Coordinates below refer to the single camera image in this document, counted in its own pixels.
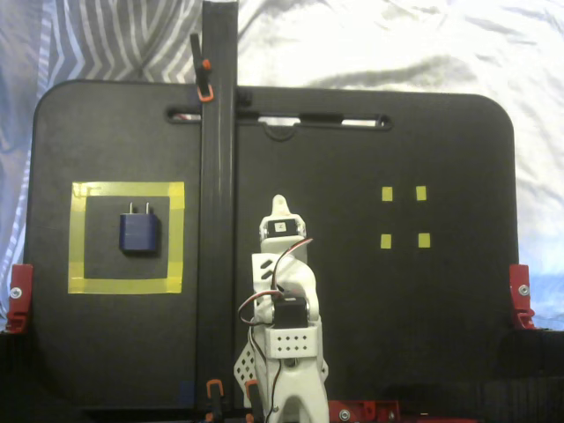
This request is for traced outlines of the white gripper with motor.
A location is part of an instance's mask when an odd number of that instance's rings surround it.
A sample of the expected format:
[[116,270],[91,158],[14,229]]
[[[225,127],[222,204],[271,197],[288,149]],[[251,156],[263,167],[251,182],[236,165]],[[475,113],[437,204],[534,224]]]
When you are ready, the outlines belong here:
[[301,215],[290,211],[286,198],[277,194],[272,199],[271,214],[259,225],[262,253],[283,253],[307,238],[307,228]]

